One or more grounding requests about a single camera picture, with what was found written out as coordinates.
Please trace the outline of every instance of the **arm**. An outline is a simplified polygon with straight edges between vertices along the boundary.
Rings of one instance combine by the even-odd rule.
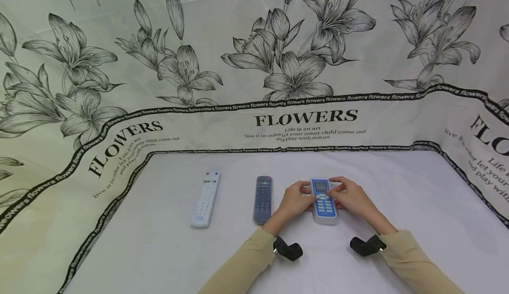
[[[342,184],[332,189],[329,195],[336,200],[339,209],[347,208],[361,215],[387,245],[382,257],[396,274],[405,280],[418,294],[463,293],[426,256],[409,231],[398,231],[387,218],[376,209],[361,186],[344,177],[330,181]]]
[[[315,201],[309,194],[308,181],[298,181],[285,191],[281,205],[263,227],[251,237],[226,261],[203,285],[198,294],[244,294],[255,278],[272,264],[274,251],[272,244],[283,226],[292,217],[309,210]]]

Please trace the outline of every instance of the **hand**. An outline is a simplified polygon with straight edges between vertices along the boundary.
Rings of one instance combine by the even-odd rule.
[[[341,183],[327,191],[328,196],[336,202],[338,209],[348,209],[361,215],[378,234],[393,234],[398,230],[376,208],[361,186],[345,177],[332,177],[329,181]]]
[[[352,211],[352,213],[361,215],[362,217],[366,217],[378,211],[375,204],[369,199],[362,187],[354,181],[345,177],[332,177],[329,178],[329,181],[341,183],[338,187],[334,187],[327,191],[327,194],[336,201],[336,207],[338,209],[347,208]]]
[[[315,196],[302,196],[302,194],[311,194],[311,190],[305,186],[311,183],[308,181],[298,181],[285,190],[285,195],[277,211],[287,214],[290,218],[305,210],[312,210],[312,203],[317,198]]]
[[[283,196],[278,210],[276,210],[272,217],[263,225],[262,229],[272,236],[277,236],[288,220],[305,210],[311,210],[311,204],[316,201],[316,197],[302,196],[303,193],[311,193],[311,190],[305,187],[310,184],[311,183],[308,181],[298,181],[292,186],[289,186],[285,190],[285,195]]]

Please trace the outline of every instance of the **beige long-sleeve shirt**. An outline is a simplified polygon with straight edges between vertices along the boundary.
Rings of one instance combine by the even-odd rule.
[[[409,231],[379,236],[387,245],[382,256],[417,294],[462,294],[426,256]],[[203,285],[198,294],[245,294],[255,278],[274,260],[275,237],[261,228]]]

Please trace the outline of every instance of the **white tablecloth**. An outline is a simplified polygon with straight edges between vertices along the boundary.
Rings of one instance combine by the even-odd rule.
[[[210,226],[190,227],[208,170],[221,171]],[[289,184],[345,176],[469,294],[508,293],[509,231],[438,154],[267,153],[156,155],[81,265],[67,294],[194,294],[257,228],[255,179],[274,180],[274,208]],[[249,293],[411,293],[379,255],[361,258],[352,237],[374,231],[341,211],[335,226],[305,213],[281,232],[304,256],[277,257]]]

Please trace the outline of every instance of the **remote control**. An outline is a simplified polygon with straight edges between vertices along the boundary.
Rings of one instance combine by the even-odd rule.
[[[329,180],[325,178],[311,178],[311,192],[318,197],[313,206],[313,219],[319,224],[336,224],[338,214],[334,200],[325,192],[330,189]]]
[[[266,223],[272,216],[272,178],[256,178],[256,196],[254,197],[253,220],[257,224]]]
[[[191,219],[191,226],[196,228],[206,228],[209,226],[214,200],[216,199],[217,187],[220,182],[221,174],[219,171],[209,171],[203,180],[200,197],[194,208],[194,214]]]

